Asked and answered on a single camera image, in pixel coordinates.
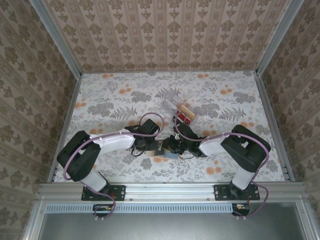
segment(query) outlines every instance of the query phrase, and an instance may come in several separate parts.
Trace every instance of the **floral tablecloth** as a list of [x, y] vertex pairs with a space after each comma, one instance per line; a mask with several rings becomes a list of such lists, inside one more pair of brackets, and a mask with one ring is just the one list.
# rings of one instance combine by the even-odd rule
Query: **floral tablecloth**
[[[242, 124], [271, 145], [270, 160], [256, 181], [284, 181], [254, 74], [250, 71], [157, 72], [84, 74], [69, 125], [66, 142], [80, 130], [105, 134], [135, 125], [141, 116], [157, 112], [165, 116], [162, 102], [178, 94], [198, 114], [192, 126], [198, 136], [229, 132]], [[161, 125], [157, 116], [152, 120]], [[158, 139], [173, 133], [165, 118]], [[130, 150], [100, 154], [94, 168], [110, 182], [229, 182], [238, 165], [227, 154], [206, 158], [161, 159]], [[59, 165], [54, 181], [63, 182]]]

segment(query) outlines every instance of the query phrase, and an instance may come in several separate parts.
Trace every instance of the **floral wallpaper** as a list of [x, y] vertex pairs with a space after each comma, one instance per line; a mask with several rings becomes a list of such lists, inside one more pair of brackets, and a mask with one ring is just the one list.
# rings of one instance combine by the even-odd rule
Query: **floral wallpaper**
[[47, 181], [75, 79], [28, 0], [0, 0], [0, 239]]
[[255, 69], [289, 0], [45, 0], [82, 72]]
[[320, 220], [319, 0], [304, 1], [262, 78], [295, 177]]
[[[156, 112], [164, 117], [164, 131], [157, 139], [173, 133], [171, 114], [163, 101], [177, 94], [197, 115], [191, 124], [198, 136], [226, 133], [241, 124], [268, 141], [270, 160], [256, 180], [284, 181], [280, 160], [272, 140], [254, 74], [251, 71], [157, 72], [83, 74], [66, 140], [76, 132], [112, 133], [136, 125], [141, 116]], [[159, 126], [157, 116], [150, 117]], [[139, 157], [130, 150], [100, 153], [95, 162], [110, 182], [229, 182], [238, 164], [224, 152], [205, 158], [168, 159]], [[63, 182], [59, 165], [55, 182]]]

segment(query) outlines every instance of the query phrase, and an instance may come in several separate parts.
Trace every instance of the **gray leaf pattern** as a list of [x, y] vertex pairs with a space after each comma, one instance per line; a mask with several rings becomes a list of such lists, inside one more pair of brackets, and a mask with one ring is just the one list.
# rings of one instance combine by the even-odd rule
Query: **gray leaf pattern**
[[[242, 124], [274, 145], [252, 72], [97, 73], [83, 74], [81, 80], [67, 140], [80, 130], [90, 134], [119, 131], [138, 124], [148, 112], [164, 117], [164, 131], [156, 139], [167, 138], [173, 133], [173, 123], [163, 101], [176, 94], [196, 113], [191, 128], [198, 136], [227, 133]], [[238, 83], [246, 83], [246, 87], [238, 87]], [[162, 124], [157, 116], [147, 118]], [[38, 124], [44, 122], [39, 118]], [[27, 149], [32, 151], [31, 156], [35, 154], [34, 146]], [[101, 153], [95, 167], [111, 182], [229, 182], [238, 164], [225, 152], [182, 160], [153, 157], [149, 152], [133, 157], [131, 149], [119, 149]], [[64, 181], [62, 172], [59, 165], [56, 182]], [[269, 164], [261, 169], [256, 180], [283, 179], [273, 147]]]

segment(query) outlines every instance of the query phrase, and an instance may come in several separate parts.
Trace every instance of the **patterned wall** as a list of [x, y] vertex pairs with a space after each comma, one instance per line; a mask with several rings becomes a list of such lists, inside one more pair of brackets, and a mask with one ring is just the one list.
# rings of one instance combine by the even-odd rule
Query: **patterned wall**
[[29, 1], [0, 0], [0, 239], [28, 223], [74, 83]]
[[320, 219], [320, 0], [305, 0], [263, 80], [291, 166]]
[[289, 0], [44, 0], [83, 72], [254, 69]]

